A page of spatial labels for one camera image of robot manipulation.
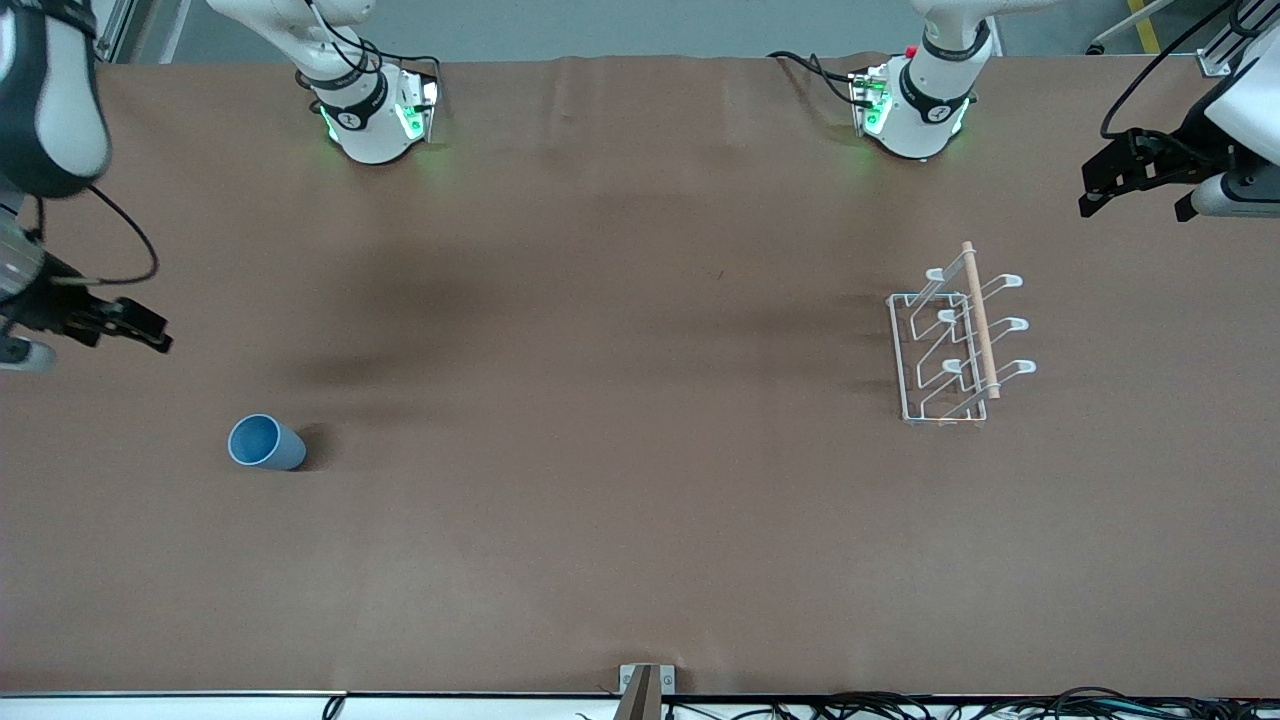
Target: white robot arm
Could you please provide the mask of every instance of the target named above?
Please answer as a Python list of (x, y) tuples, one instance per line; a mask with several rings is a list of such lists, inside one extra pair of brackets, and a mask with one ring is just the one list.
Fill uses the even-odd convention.
[(0, 174), (68, 197), (106, 172), (88, 0), (0, 0)]
[(852, 78), (856, 128), (902, 158), (924, 160), (938, 154), (960, 132), (973, 83), (991, 58), (987, 18), (1059, 1), (911, 0), (924, 15), (920, 47)]
[(381, 164), (429, 140), (438, 78), (384, 63), (349, 26), (375, 0), (209, 0), (266, 38), (302, 72), (320, 99), (329, 136), (357, 163)]
[(1080, 215), (1112, 199), (1196, 184), (1174, 209), (1196, 215), (1280, 218), (1280, 23), (1254, 40), (1172, 132), (1129, 128), (1082, 168)]

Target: blue plastic cup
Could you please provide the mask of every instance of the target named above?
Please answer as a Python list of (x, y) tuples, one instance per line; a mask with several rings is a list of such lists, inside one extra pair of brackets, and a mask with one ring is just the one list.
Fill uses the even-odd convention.
[(227, 436), (227, 452), (247, 468), (292, 470), (307, 457), (302, 438), (270, 415), (250, 415)]

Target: brown paper surface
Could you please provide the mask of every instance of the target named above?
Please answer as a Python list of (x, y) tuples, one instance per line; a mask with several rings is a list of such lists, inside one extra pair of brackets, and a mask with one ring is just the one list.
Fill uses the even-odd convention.
[[(380, 168), (289, 67), (106, 68), (177, 341), (0, 378), (0, 685), (1280, 693), (1280, 242), (1185, 188), (1078, 218), (1142, 61), (995, 60), (925, 164), (771, 60), (445, 65)], [(1041, 370), (910, 428), (884, 296), (964, 240)], [(49, 243), (145, 263), (88, 196)], [(306, 471), (227, 457), (257, 411)]]

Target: wooden rod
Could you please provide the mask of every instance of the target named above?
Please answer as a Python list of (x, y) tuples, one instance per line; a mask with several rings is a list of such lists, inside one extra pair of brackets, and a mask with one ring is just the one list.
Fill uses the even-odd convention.
[(960, 246), (964, 252), (964, 273), (969, 278), (969, 305), (973, 309), (972, 322), (978, 333), (979, 365), (987, 397), (1000, 400), (1000, 382), (996, 380), (996, 355), (991, 348), (991, 327), (987, 325), (987, 305), (982, 300), (982, 278), (978, 277), (978, 258), (973, 243), (968, 240)]

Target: gray floor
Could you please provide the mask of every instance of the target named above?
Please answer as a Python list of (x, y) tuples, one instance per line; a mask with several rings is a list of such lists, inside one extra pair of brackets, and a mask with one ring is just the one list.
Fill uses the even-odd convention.
[(0, 176), (0, 202), (15, 210), (22, 208), (22, 195), (18, 193), (18, 190), (4, 176)]
[[(1157, 37), (1171, 41), (1213, 4), (1181, 0), (1157, 13)], [(1000, 28), (1007, 54), (1075, 55), (1128, 13), (1125, 0), (1065, 0), (1048, 10), (1006, 15)], [(1207, 40), (1215, 29), (1196, 40)], [(840, 56), (899, 51), (918, 42), (920, 31), (920, 18), (906, 0), (383, 0), (360, 28), (385, 50), (433, 53), (447, 61), (759, 56), (780, 49)], [(151, 45), (154, 50), (138, 54), (140, 61), (159, 60), (164, 44)], [(283, 61), (204, 0), (191, 4), (174, 49), (175, 63)], [(1107, 51), (1140, 53), (1142, 46), (1135, 32), (1126, 32)]]

